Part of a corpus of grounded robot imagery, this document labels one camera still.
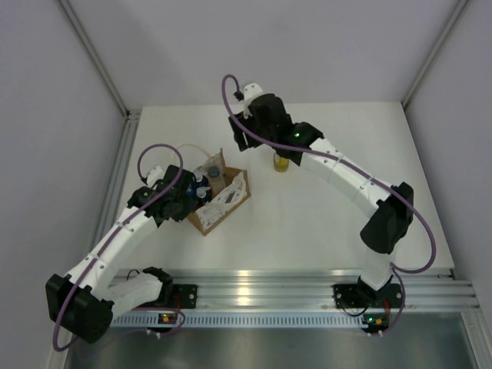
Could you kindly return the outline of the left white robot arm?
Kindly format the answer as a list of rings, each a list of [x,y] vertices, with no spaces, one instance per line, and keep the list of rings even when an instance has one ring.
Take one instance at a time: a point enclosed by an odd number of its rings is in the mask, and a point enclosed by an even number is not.
[[[75,267],[53,274],[45,285],[48,314],[55,328],[70,331],[87,344],[101,339],[112,321],[139,307],[176,308],[178,289],[172,276],[147,267],[118,285],[112,281],[126,261],[166,221],[177,223],[195,209],[188,194],[195,176],[169,165],[133,192],[118,220]]]

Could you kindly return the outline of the clear square bottle grey cap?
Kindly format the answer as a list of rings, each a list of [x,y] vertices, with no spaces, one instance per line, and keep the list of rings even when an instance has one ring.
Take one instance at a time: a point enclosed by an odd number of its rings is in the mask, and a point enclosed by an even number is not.
[[[208,179],[213,197],[220,194],[226,187],[224,167],[222,152],[211,156],[205,163],[198,166],[198,170]]]

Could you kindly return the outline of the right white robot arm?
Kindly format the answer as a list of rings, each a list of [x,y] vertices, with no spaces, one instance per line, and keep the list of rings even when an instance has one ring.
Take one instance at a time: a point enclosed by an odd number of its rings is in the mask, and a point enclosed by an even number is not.
[[[391,280],[395,246],[413,221],[413,188],[405,182],[376,185],[321,131],[307,122],[294,123],[278,96],[246,88],[234,97],[244,104],[243,111],[229,118],[240,151],[262,144],[272,147],[278,156],[333,185],[367,217],[360,236],[368,250],[357,295],[363,303],[376,305]]]

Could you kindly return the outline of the yellow bottle red cap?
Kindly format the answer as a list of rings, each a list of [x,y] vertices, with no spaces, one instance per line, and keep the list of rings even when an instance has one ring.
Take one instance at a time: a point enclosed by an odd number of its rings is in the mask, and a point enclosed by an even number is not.
[[[275,171],[284,173],[289,168],[289,160],[281,157],[277,152],[275,152],[273,156],[273,166]]]

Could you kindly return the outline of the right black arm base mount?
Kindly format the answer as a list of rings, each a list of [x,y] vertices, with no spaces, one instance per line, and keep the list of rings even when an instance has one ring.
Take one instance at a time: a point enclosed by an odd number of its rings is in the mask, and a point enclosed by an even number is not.
[[[335,284],[333,286],[334,303],[338,309],[365,308],[397,309],[403,301],[403,291],[399,284],[389,284],[379,291],[358,283]]]

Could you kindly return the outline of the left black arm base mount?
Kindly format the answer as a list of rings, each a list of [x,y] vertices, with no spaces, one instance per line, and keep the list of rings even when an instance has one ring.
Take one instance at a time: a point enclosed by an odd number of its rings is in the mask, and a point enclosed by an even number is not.
[[[172,289],[169,306],[179,310],[195,309],[198,299],[196,284],[175,284]]]

